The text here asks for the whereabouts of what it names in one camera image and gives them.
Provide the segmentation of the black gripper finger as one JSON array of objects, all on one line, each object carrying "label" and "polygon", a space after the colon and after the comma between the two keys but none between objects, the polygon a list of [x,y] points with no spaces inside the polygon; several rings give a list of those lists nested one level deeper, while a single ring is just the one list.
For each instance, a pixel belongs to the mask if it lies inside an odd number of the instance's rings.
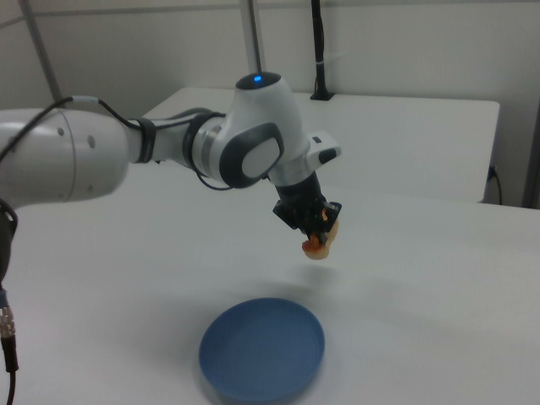
[{"label": "black gripper finger", "polygon": [[334,241],[338,232],[339,214],[339,205],[326,205],[322,209],[317,237],[323,246],[329,246]]},{"label": "black gripper finger", "polygon": [[296,227],[302,234],[310,239],[315,229],[316,212],[313,207],[301,207],[294,210],[294,220]]}]

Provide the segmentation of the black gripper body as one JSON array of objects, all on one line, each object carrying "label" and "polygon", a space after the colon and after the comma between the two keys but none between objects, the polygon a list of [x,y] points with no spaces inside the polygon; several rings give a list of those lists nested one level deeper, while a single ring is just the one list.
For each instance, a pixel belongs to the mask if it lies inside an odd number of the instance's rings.
[{"label": "black gripper body", "polygon": [[298,230],[294,220],[296,208],[313,207],[316,212],[316,230],[319,230],[321,211],[326,205],[339,205],[340,211],[342,208],[340,203],[330,202],[323,196],[316,172],[292,186],[277,186],[276,190],[279,200],[273,212],[293,230]]}]

